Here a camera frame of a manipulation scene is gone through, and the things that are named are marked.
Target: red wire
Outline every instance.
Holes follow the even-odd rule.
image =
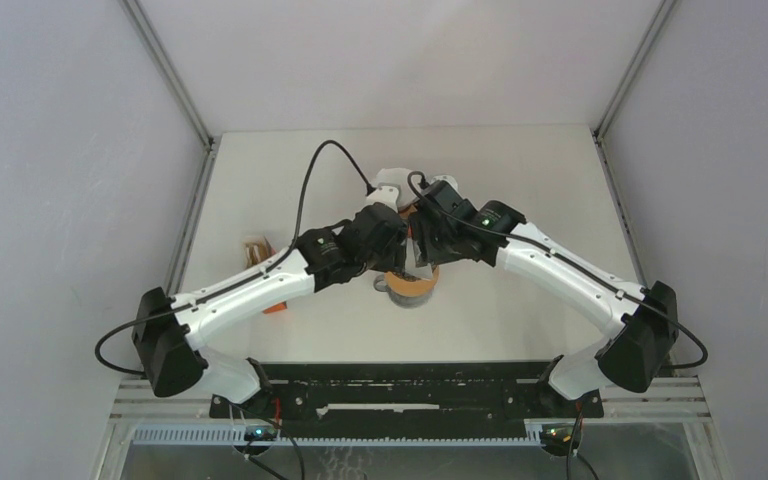
[[[281,424],[281,399],[275,399],[275,423]]]
[[[584,402],[575,402],[575,409],[581,412],[584,410]],[[580,432],[584,428],[584,417],[578,422],[578,431]]]

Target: black mounting plate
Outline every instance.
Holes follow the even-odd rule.
[[[262,364],[280,417],[298,437],[471,439],[523,437],[523,420],[578,415],[575,401],[547,410],[535,383],[549,362]],[[601,397],[581,404],[585,418],[604,416]],[[401,411],[333,408],[336,404],[422,404]],[[259,416],[273,418],[276,404]],[[214,397],[211,418],[240,418]]]

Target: white wall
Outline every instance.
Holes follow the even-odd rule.
[[[213,134],[588,123],[659,0],[144,0]]]
[[[608,147],[736,474],[768,478],[768,2],[679,5]]]
[[[0,479],[89,474],[200,152],[117,2],[0,1]]]

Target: metal strip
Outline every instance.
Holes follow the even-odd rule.
[[[655,46],[655,41],[660,38],[661,33],[664,30],[667,20],[672,15],[675,7],[679,4],[680,0],[662,0],[658,6],[658,10],[655,12],[655,16],[652,17],[652,21],[649,23],[649,27],[646,29],[646,33],[643,34],[643,39],[637,46],[634,55],[631,57],[628,67],[623,74],[620,84],[617,86],[614,95],[611,97],[611,101],[608,102],[608,107],[605,109],[605,113],[602,115],[602,119],[599,120],[599,125],[594,130],[596,139],[601,140],[605,138],[605,134],[608,133],[608,129],[611,127],[614,119],[617,116],[620,106],[628,95],[634,80],[640,73],[643,64]]]
[[[143,41],[149,56],[154,64],[163,76],[166,85],[169,87],[172,96],[178,102],[184,116],[187,117],[187,121],[190,126],[193,127],[196,135],[201,140],[204,147],[210,148],[211,138],[204,121],[196,110],[195,104],[190,97],[187,89],[184,87],[184,83],[181,81],[180,75],[172,65],[172,61],[169,59],[169,55],[163,48],[163,44],[160,42],[160,38],[157,36],[157,32],[151,25],[148,16],[145,13],[145,9],[140,4],[139,0],[119,0],[125,13],[137,30],[140,39]]]
[[[709,423],[711,415],[694,377],[656,378],[652,395],[634,394],[617,387],[602,390],[604,418],[588,419],[592,424],[628,423]],[[227,419],[209,418],[211,395],[186,392],[171,398],[155,398],[146,380],[125,380],[110,414],[111,423],[138,423],[142,428],[159,425],[193,425],[205,428],[229,425]],[[530,419],[526,423],[569,423],[569,418]]]
[[[110,435],[110,441],[103,453],[103,460],[99,470],[98,480],[119,480],[125,469],[125,460],[128,457],[128,449],[131,448],[131,440],[137,427],[131,424],[115,424]]]
[[[684,426],[690,454],[701,480],[731,480],[734,473],[719,441],[716,426],[688,424]]]
[[[640,242],[637,240],[638,236],[634,231],[634,226],[630,220],[630,216],[626,211],[625,197],[622,194],[622,190],[617,184],[616,174],[611,166],[611,162],[608,160],[608,154],[605,152],[604,139],[600,139],[595,133],[593,134],[593,141],[596,144],[596,153],[599,155],[599,160],[602,163],[602,171],[605,174],[605,181],[608,183],[608,190],[611,192],[611,198],[614,200],[614,208],[617,211],[617,217],[620,220],[620,226],[623,230],[623,238],[625,238],[626,248],[631,255],[631,264],[634,267],[634,273],[637,274],[637,281],[642,285],[649,285],[646,281],[646,268],[643,264],[643,260],[640,255]]]
[[[190,258],[190,250],[192,249],[198,222],[201,218],[204,200],[207,197],[207,188],[210,185],[213,166],[216,165],[216,153],[218,151],[219,142],[214,142],[202,161],[201,169],[196,178],[196,184],[193,187],[190,205],[184,218],[184,224],[178,236],[178,243],[175,245],[175,251],[172,254],[169,272],[166,275],[164,287],[167,295],[178,293],[181,289],[181,283],[184,281],[184,273]]]
[[[242,423],[224,425],[159,425],[143,427],[134,435],[134,445],[245,445],[246,429]],[[295,438],[299,446],[336,447],[351,444],[353,447],[454,447],[454,446],[539,446],[537,431],[527,432],[528,436],[518,438],[475,438],[469,440],[433,439],[357,439],[357,438]],[[255,446],[289,446],[286,439],[252,442]]]
[[[101,445],[98,447],[98,452],[93,462],[93,469],[90,471],[90,479],[92,480],[101,480],[101,472],[104,470],[107,452],[110,450],[110,441],[113,439],[113,430],[115,428],[115,424],[108,423],[104,429],[104,436],[101,437]]]

